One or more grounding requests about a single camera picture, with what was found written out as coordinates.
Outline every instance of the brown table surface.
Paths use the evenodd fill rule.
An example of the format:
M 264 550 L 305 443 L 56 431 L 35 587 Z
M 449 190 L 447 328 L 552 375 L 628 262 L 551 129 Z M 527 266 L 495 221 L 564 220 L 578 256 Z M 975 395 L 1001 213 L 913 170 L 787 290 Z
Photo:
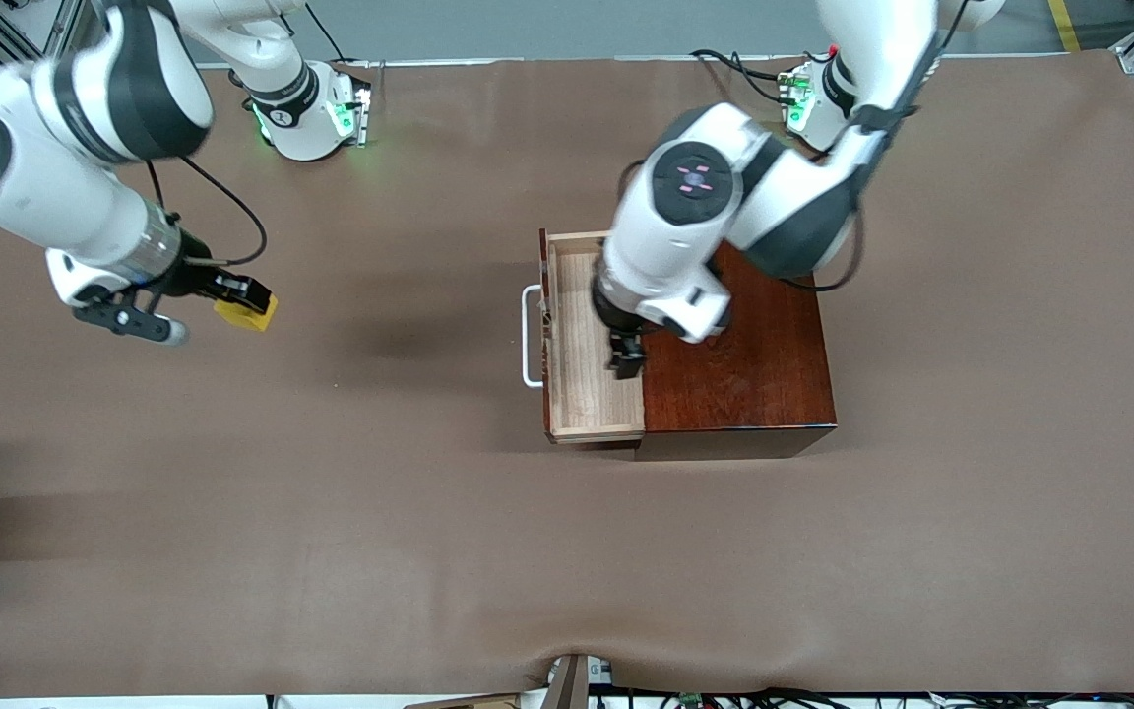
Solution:
M 291 164 L 209 77 L 198 162 L 265 219 L 269 332 L 75 322 L 0 234 L 0 695 L 1134 691 L 1134 78 L 949 60 L 822 297 L 838 431 L 793 461 L 556 449 L 518 381 L 536 229 L 742 81 L 699 64 L 388 69 L 375 143 Z M 185 167 L 220 254 L 244 218 Z M 133 182 L 144 188 L 136 171 Z M 75 197 L 73 208 L 81 208 Z

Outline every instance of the white handle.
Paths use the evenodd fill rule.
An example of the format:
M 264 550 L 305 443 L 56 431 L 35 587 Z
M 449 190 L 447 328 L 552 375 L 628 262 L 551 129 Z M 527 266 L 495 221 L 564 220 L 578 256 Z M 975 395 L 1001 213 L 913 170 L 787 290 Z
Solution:
M 523 313 L 523 383 L 527 385 L 527 389 L 544 389 L 545 382 L 534 380 L 530 377 L 530 362 L 527 362 L 527 295 L 530 293 L 540 293 L 541 284 L 533 284 L 530 287 L 523 288 L 523 297 L 518 299 L 518 311 Z

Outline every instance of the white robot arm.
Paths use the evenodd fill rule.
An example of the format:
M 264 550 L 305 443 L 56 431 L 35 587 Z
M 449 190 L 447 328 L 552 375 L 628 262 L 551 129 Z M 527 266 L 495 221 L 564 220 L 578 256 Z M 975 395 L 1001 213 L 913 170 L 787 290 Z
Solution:
M 227 319 L 269 319 L 265 287 L 220 269 L 175 216 L 112 174 L 193 153 L 213 109 L 167 0 L 99 9 L 99 45 L 0 67 L 0 228 L 44 247 L 60 301 L 117 335 L 180 345 L 185 327 L 154 313 L 163 296 L 202 295 Z M 144 309 L 141 293 L 152 297 Z
M 790 279 L 837 254 L 860 196 L 939 58 L 937 0 L 818 0 L 839 45 L 829 64 L 849 77 L 828 160 L 814 164 L 729 103 L 685 113 L 658 141 L 616 212 L 593 279 L 618 378 L 643 366 L 638 337 L 665 327 L 689 343 L 716 332 L 729 294 L 708 265 L 727 239 L 764 273 Z M 809 116 L 787 111 L 787 124 Z
M 370 84 L 325 62 L 305 62 L 273 22 L 305 0 L 175 0 L 183 31 L 230 64 L 262 134 L 293 160 L 318 160 L 358 143 Z

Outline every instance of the wooden cabinet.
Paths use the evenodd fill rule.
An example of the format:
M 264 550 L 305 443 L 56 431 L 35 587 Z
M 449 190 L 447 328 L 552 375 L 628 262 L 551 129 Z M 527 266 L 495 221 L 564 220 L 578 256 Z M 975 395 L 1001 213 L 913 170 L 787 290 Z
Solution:
M 541 230 L 541 377 L 555 444 L 621 444 L 638 459 L 787 458 L 837 425 L 814 293 L 753 269 L 721 247 L 733 322 L 688 345 L 643 338 L 642 377 L 616 381 L 590 279 L 607 233 Z

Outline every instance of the yellow sponge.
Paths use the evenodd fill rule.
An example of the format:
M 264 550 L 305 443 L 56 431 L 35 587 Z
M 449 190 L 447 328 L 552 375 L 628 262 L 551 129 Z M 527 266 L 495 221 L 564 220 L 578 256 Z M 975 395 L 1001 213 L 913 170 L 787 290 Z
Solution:
M 213 302 L 212 309 L 217 310 L 217 314 L 234 327 L 255 329 L 256 332 L 264 332 L 265 328 L 270 327 L 270 318 L 273 318 L 273 312 L 279 309 L 279 297 L 270 295 L 270 306 L 269 309 L 265 309 L 264 314 L 257 313 L 252 309 L 246 309 L 246 306 L 235 304 L 235 302 L 225 301 Z

